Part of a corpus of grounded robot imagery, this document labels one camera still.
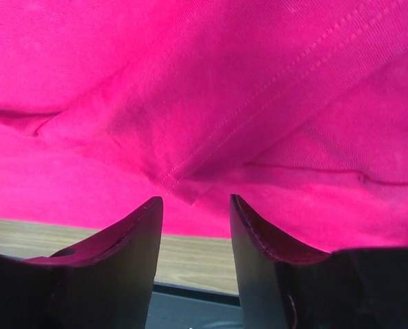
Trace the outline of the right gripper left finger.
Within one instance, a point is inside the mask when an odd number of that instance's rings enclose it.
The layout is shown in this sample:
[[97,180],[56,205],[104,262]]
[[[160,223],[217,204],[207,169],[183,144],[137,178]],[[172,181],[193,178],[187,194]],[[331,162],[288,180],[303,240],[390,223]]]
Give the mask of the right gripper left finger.
[[0,328],[144,328],[163,200],[48,257],[0,255]]

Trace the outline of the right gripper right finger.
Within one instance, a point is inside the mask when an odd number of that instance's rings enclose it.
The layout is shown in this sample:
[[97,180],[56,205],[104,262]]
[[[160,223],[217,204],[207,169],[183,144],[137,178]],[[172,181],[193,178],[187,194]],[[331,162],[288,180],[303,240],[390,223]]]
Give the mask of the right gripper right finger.
[[230,198],[246,328],[408,328],[408,247],[315,249]]

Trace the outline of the pink t shirt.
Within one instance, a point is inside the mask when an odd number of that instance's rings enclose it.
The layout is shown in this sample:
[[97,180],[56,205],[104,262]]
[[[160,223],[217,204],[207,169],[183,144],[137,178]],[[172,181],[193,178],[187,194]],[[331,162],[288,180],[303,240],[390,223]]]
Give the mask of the pink t shirt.
[[232,194],[408,246],[408,1],[0,1],[0,219],[227,237]]

